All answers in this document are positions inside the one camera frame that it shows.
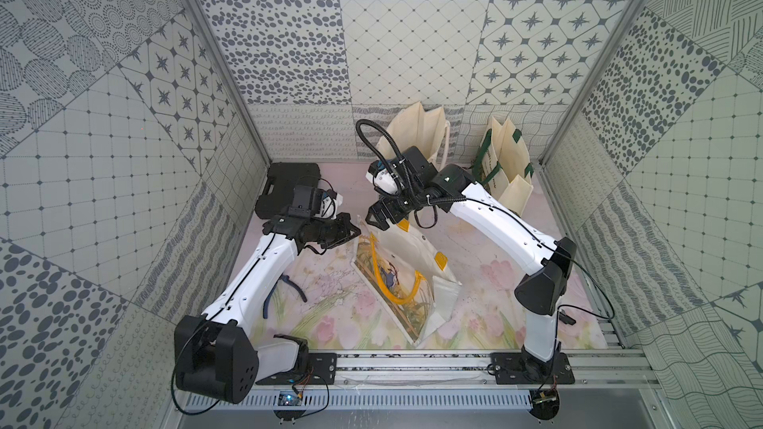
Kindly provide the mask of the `yellow-handled cartoon canvas bag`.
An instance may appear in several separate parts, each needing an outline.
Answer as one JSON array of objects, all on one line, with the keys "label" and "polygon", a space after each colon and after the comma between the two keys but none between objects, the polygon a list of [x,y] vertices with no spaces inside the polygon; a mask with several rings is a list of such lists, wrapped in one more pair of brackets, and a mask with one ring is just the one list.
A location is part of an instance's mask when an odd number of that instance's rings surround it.
[{"label": "yellow-handled cartoon canvas bag", "polygon": [[448,257],[408,220],[388,230],[363,222],[353,266],[415,347],[451,319],[462,290]]}]

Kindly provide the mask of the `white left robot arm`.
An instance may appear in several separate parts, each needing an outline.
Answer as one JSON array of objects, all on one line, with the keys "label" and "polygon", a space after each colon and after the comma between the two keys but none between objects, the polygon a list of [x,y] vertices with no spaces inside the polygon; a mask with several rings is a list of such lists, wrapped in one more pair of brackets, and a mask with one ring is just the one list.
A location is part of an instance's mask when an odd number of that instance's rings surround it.
[{"label": "white left robot arm", "polygon": [[302,250],[322,254],[360,235],[347,213],[335,218],[282,214],[266,222],[246,269],[201,315],[187,315],[177,325],[170,390],[239,403],[256,383],[271,377],[303,381],[309,373],[308,343],[276,335],[256,347],[250,341],[252,324]]}]

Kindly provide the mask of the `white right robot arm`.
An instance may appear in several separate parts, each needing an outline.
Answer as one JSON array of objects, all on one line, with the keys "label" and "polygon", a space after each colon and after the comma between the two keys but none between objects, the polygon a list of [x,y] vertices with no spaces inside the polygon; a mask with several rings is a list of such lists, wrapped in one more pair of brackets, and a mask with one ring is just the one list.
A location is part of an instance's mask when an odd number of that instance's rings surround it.
[{"label": "white right robot arm", "polygon": [[369,166],[367,180],[380,195],[367,214],[371,226],[386,230],[411,213],[434,208],[468,222],[514,260],[525,274],[514,290],[526,309],[523,353],[535,363],[549,365],[560,349],[558,307],[575,264],[576,244],[536,230],[454,164],[441,171],[426,165],[423,172],[413,174],[405,162],[376,161]]}]

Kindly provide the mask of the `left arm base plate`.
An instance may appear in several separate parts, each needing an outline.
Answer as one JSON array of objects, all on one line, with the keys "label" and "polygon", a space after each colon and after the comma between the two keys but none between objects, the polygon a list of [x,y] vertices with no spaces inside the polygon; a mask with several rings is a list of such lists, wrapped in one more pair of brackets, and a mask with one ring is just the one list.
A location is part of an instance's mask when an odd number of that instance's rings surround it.
[{"label": "left arm base plate", "polygon": [[336,353],[309,353],[295,369],[266,377],[256,385],[333,385],[337,359]]}]

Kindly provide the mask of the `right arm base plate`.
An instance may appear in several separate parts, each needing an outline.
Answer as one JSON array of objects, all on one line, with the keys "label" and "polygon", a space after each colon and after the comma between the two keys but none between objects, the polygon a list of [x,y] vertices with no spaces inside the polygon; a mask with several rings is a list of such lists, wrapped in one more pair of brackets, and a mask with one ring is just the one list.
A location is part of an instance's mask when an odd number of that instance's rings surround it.
[{"label": "right arm base plate", "polygon": [[526,352],[492,353],[486,367],[497,385],[573,385],[575,376],[565,353],[540,361]]}]

